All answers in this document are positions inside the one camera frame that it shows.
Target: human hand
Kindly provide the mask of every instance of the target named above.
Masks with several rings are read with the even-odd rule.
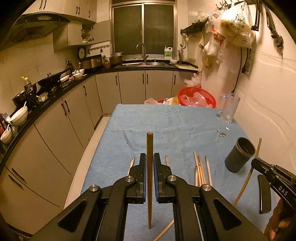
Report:
[[[291,222],[291,218],[284,218],[280,220],[280,213],[284,209],[283,200],[280,199],[277,206],[274,208],[273,214],[269,219],[269,222],[264,230],[264,235],[269,239],[272,240],[278,229],[285,229],[289,226]]]

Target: faucet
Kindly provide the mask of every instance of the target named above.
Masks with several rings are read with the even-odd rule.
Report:
[[[143,43],[138,43],[138,44],[137,44],[137,48],[138,48],[139,45],[143,45],[143,46],[144,46],[144,56],[142,55],[142,57],[143,57],[143,61],[144,61],[144,63],[147,63],[147,58],[149,57],[149,55],[146,56],[146,47],[145,47],[145,44],[143,44]]]

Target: metal screw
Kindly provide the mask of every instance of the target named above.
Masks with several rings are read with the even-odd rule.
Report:
[[[205,191],[211,191],[211,190],[212,190],[212,187],[211,187],[209,184],[204,184],[204,185],[202,186],[202,188],[203,188],[203,190],[205,190]]]
[[[175,175],[169,175],[168,176],[168,180],[173,182],[173,181],[176,181],[177,180],[177,177]]]
[[[90,185],[90,186],[89,186],[89,190],[90,190],[91,192],[96,192],[96,191],[99,190],[99,186],[98,186],[98,185],[95,185],[95,184]]]
[[[126,176],[124,178],[127,182],[132,182],[134,180],[134,177],[133,176]]]

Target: white bowl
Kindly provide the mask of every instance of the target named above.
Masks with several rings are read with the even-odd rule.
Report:
[[[11,137],[12,137],[11,128],[8,127],[8,129],[6,131],[4,131],[4,133],[2,134],[0,139],[4,144],[7,144],[8,142],[10,142]]]
[[[10,119],[13,126],[21,126],[25,123],[28,117],[28,107],[20,108]]]
[[[170,63],[171,63],[171,64],[176,64],[176,63],[178,63],[178,60],[176,60],[176,59],[172,59],[172,58],[171,58],[171,59],[170,59]]]
[[[74,79],[76,79],[76,80],[81,79],[82,76],[83,76],[83,72],[81,72],[81,73],[77,73],[77,74],[74,74],[74,75],[73,75]]]
[[[64,81],[67,81],[69,79],[69,77],[70,77],[70,75],[66,75],[66,76],[60,78],[61,83],[63,83]]]
[[[72,72],[72,75],[78,74],[78,73],[84,73],[84,69],[80,69],[80,70],[75,70],[74,72]]]

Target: window frame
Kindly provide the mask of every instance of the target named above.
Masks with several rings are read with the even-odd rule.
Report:
[[[177,41],[176,41],[176,33],[177,33],[177,2],[174,1],[162,1],[162,0],[139,0],[139,1],[129,1],[129,2],[122,2],[122,3],[116,3],[111,4],[110,0],[110,19],[111,19],[111,46],[112,50],[111,52],[115,52],[115,39],[114,39],[114,8],[120,8],[120,7],[127,7],[127,6],[135,6],[135,5],[141,5],[142,6],[142,43],[144,42],[144,6],[148,4],[157,4],[157,5],[171,5],[173,6],[174,11],[174,33],[173,33],[173,57],[176,57],[176,49],[177,49]],[[146,55],[149,55],[148,59],[164,59],[164,54],[149,54],[146,53]],[[125,59],[142,59],[144,56],[144,47],[142,47],[142,54],[135,54],[135,55],[125,55]]]

